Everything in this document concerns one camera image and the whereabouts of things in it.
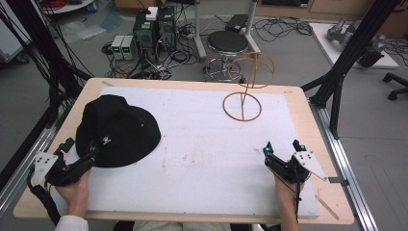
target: white sleeve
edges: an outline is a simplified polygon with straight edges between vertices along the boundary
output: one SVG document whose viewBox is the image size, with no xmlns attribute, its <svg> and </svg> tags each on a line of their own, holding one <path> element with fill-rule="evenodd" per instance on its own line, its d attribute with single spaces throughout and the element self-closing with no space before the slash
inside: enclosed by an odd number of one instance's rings
<svg viewBox="0 0 408 231">
<path fill-rule="evenodd" d="M 88 231 L 88 222 L 83 218 L 65 215 L 60 218 L 55 231 Z"/>
</svg>

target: table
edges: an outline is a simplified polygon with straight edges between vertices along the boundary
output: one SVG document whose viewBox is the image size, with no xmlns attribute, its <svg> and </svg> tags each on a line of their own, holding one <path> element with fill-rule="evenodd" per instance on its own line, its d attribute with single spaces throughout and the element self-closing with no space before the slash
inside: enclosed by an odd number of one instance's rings
<svg viewBox="0 0 408 231">
<path fill-rule="evenodd" d="M 85 85 L 77 102 L 66 118 L 59 134 L 56 136 L 50 150 L 55 150 L 59 143 L 67 137 L 75 137 L 76 128 L 81 122 L 85 105 L 98 97 L 104 87 L 137 87 L 147 89 L 177 89 L 177 90 L 230 90 L 242 91 L 242 87 L 223 83 L 147 81 L 123 79 L 90 79 Z M 259 93 L 283 94 L 291 113 L 293 126 L 297 137 L 302 143 L 307 143 L 308 149 L 313 150 L 319 158 L 319 163 L 327 176 L 337 176 L 319 128 L 312 115 L 306 97 L 298 87 L 268 86 L 263 89 L 251 90 Z M 321 216 L 314 219 L 301 219 L 301 223 L 329 223 L 350 224 L 354 221 L 343 188 L 340 184 L 323 182 L 316 176 L 310 179 L 319 205 Z M 39 200 L 26 190 L 14 208 L 14 215 L 19 218 L 47 218 L 45 209 Z M 122 220 L 168 220 L 168 221 L 213 221 L 213 222 L 245 222 L 245 223 L 274 223 L 277 218 L 265 216 L 200 216 L 200 215 L 169 215 L 169 214 L 142 214 L 132 212 L 89 212 L 86 218 L 122 219 Z"/>
</svg>

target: floor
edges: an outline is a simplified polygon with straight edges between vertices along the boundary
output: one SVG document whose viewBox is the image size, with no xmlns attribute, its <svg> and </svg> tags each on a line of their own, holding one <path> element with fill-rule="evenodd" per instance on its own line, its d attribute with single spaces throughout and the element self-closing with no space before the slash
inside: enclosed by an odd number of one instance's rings
<svg viewBox="0 0 408 231">
<path fill-rule="evenodd" d="M 103 77 L 110 71 L 109 61 L 101 52 L 101 47 L 115 35 L 131 33 L 133 21 L 129 18 L 132 18 L 132 13 L 127 13 L 125 17 L 117 16 L 108 6 L 97 13 L 77 11 L 60 18 L 61 23 L 77 20 L 84 21 L 87 26 L 105 23 L 108 28 L 95 38 L 69 44 L 94 76 Z M 204 27 L 214 20 L 216 18 L 203 19 L 201 25 Z M 219 22 L 211 25 L 213 29 L 222 27 Z M 276 68 L 274 85 L 303 86 L 325 74 L 331 67 L 313 36 L 292 32 L 284 38 L 267 42 L 255 33 L 252 35 L 260 49 L 273 58 Z M 56 43 L 62 47 L 59 39 L 56 39 Z M 208 54 L 209 59 L 215 56 L 211 52 Z M 392 72 L 408 78 L 408 66 L 400 57 L 392 57 L 400 65 Z M 203 81 L 203 65 L 196 63 L 175 67 L 170 80 Z M 387 99 L 390 91 L 401 88 L 396 82 L 386 84 L 382 81 L 389 71 L 352 68 L 348 72 L 343 88 L 339 136 L 378 229 L 399 231 L 408 230 L 408 183 L 404 170 L 408 165 L 408 94 L 399 96 L 396 101 Z M 33 63 L 12 62 L 0 70 L 0 169 L 47 108 L 47 90 L 47 84 Z M 309 90 L 306 95 L 312 96 L 315 92 L 316 89 Z M 52 230 L 53 224 L 47 219 L 13 216 L 13 206 L 20 194 L 21 189 L 16 190 L 13 202 L 1 211 L 1 229 Z M 92 220 L 90 230 L 113 230 L 114 224 L 113 220 Z M 357 220 L 347 226 L 301 226 L 302 230 L 361 230 Z"/>
</svg>

